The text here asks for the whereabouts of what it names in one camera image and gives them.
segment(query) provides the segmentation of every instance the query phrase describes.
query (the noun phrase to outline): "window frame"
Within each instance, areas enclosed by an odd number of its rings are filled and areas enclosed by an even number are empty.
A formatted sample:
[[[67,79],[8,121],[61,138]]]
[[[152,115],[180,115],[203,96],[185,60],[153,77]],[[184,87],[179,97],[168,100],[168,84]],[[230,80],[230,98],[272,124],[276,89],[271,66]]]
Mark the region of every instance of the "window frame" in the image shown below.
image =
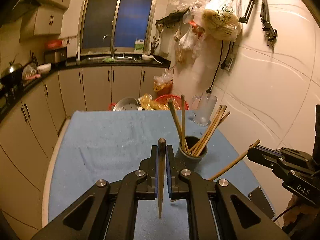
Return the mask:
[[[112,25],[112,35],[115,35],[116,31],[116,21],[118,17],[118,11],[119,11],[119,5],[120,1],[117,1],[116,5],[116,11],[113,19],[113,25]],[[88,0],[84,0],[84,5],[83,5],[83,12],[82,12],[82,17],[81,17],[81,25],[80,25],[80,48],[81,48],[81,55],[94,55],[94,54],[110,54],[110,47],[102,47],[102,48],[89,48],[89,49],[83,49],[82,48],[82,42],[83,42],[83,28],[84,28],[84,20],[85,20],[85,14],[87,10],[87,5],[88,5]],[[155,7],[156,7],[156,0],[152,0],[151,2],[151,8],[150,8],[150,13],[149,13],[149,19],[148,19],[148,27],[146,31],[146,38],[144,42],[144,47],[143,47],[143,53],[145,53],[148,50],[148,44],[150,41],[150,35],[151,35],[151,29],[152,29],[152,22],[153,22],[153,17],[154,17],[154,12],[155,12]],[[114,49],[117,49],[117,52],[122,52],[122,53],[134,53],[134,48],[130,47],[114,47]]]

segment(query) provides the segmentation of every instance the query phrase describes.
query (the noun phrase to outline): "glass mug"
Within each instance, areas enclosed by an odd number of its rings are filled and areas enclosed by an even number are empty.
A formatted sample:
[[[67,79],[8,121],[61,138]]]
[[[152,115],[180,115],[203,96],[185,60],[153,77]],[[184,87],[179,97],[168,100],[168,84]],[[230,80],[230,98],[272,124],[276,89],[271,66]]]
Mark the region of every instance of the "glass mug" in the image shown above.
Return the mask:
[[[217,98],[213,94],[203,92],[201,96],[194,96],[192,98],[191,106],[196,99],[199,99],[200,101],[197,110],[194,111],[195,117],[193,118],[193,121],[200,126],[206,126],[209,123]]]

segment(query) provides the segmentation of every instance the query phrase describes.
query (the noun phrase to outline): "range hood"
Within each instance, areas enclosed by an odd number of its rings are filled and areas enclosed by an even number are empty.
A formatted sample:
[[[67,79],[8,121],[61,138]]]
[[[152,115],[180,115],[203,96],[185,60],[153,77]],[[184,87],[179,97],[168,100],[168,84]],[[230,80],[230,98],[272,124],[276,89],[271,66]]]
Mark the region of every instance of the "range hood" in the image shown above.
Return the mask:
[[[37,9],[40,5],[37,0],[20,0],[4,19],[4,23],[15,22],[27,12]]]

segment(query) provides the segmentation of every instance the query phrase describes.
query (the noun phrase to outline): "table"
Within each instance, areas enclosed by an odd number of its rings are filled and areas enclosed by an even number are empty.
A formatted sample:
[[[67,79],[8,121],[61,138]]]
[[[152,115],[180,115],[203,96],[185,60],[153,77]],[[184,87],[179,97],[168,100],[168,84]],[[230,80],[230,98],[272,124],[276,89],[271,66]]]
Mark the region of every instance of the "table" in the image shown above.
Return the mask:
[[[201,137],[206,127],[186,118],[186,135]],[[170,111],[75,112],[62,140],[52,175],[49,221],[53,220],[98,179],[114,182],[139,168],[150,157],[151,146],[159,138],[178,149],[179,137]],[[208,143],[208,153],[196,168],[209,178],[238,157],[218,130]],[[260,186],[251,170],[239,162],[225,173],[244,195]],[[186,200],[171,203],[164,183],[162,218],[157,200],[140,200],[134,239],[188,239]]]

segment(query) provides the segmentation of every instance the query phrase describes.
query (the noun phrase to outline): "green sponge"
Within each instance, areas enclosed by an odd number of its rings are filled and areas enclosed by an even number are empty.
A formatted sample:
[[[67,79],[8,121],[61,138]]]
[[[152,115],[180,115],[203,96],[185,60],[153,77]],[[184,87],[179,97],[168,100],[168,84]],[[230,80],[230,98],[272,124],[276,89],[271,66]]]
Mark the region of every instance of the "green sponge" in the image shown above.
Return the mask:
[[[115,60],[113,58],[110,58],[110,57],[106,57],[103,62],[104,63],[109,63],[109,62],[114,62]]]

